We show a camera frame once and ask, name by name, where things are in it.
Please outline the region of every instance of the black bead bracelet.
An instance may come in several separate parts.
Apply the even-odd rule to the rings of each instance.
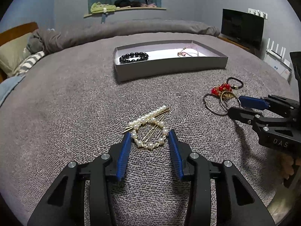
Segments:
[[[132,59],[132,60],[129,60],[129,58],[134,58],[134,57],[140,57],[139,59]],[[133,63],[133,62],[138,62],[138,61],[146,61],[148,60],[148,54],[147,53],[130,53],[130,54],[126,54],[126,55],[122,55],[120,58],[119,58],[119,62],[121,64],[124,64],[124,63]]]

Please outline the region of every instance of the black hair tie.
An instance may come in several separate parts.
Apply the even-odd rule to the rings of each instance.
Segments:
[[[229,80],[235,80],[235,81],[237,81],[237,82],[240,83],[240,86],[236,86],[236,85],[231,86],[231,85],[230,85],[232,89],[240,89],[240,88],[243,87],[243,82],[242,82],[241,80],[239,80],[239,79],[237,79],[237,78],[234,78],[234,77],[229,77],[229,78],[227,79],[227,81],[226,81],[227,84],[229,84],[229,83],[228,83]]]

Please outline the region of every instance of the wall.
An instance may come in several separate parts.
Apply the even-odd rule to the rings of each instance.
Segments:
[[[195,20],[195,0],[162,0],[162,7],[168,10],[131,10],[118,11],[106,18],[106,22],[115,22],[128,19],[187,19]],[[73,22],[91,23],[101,21],[101,15],[83,18],[88,14],[88,0],[55,0],[55,28]]]
[[[290,60],[289,52],[301,50],[301,22],[287,0],[199,0],[195,8],[197,21],[203,21],[219,28],[222,24],[222,9],[247,12],[248,8],[258,9],[268,14],[265,21],[263,44],[260,57],[263,59],[267,39],[270,37],[281,47],[286,47],[285,58]],[[298,85],[293,77],[291,88],[297,94]]]
[[[0,21],[0,33],[29,22],[54,28],[54,0],[13,0]]]

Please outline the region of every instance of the tv stand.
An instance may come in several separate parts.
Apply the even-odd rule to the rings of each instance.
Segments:
[[[218,38],[221,39],[221,40],[224,40],[224,41],[226,41],[226,42],[229,42],[229,43],[231,43],[231,44],[234,44],[234,45],[236,45],[236,46],[242,48],[243,50],[246,50],[246,51],[248,51],[249,53],[255,55],[255,49],[254,49],[254,48],[248,48],[248,47],[245,47],[245,46],[243,46],[243,45],[241,45],[241,44],[239,44],[239,43],[237,43],[237,42],[235,42],[235,41],[232,41],[232,40],[229,39],[229,38],[225,38],[225,37],[221,37],[221,36],[219,36]]]

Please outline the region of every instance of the green cloth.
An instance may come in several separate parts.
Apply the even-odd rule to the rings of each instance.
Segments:
[[[91,13],[103,13],[104,8],[106,8],[107,12],[114,12],[116,9],[116,6],[109,5],[109,4],[101,4],[100,2],[93,3],[91,6]]]

